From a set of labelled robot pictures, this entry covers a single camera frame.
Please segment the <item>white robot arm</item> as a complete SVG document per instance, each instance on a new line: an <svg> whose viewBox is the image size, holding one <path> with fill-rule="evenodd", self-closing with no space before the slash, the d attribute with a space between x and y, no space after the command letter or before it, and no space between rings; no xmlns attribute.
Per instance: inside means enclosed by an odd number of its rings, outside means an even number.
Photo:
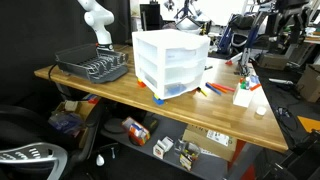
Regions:
<svg viewBox="0 0 320 180"><path fill-rule="evenodd" d="M105 9L96 0L77 0L85 10L84 20L96 34L98 47L104 50L113 50L111 34L106 26L114 22L114 15Z"/></svg>

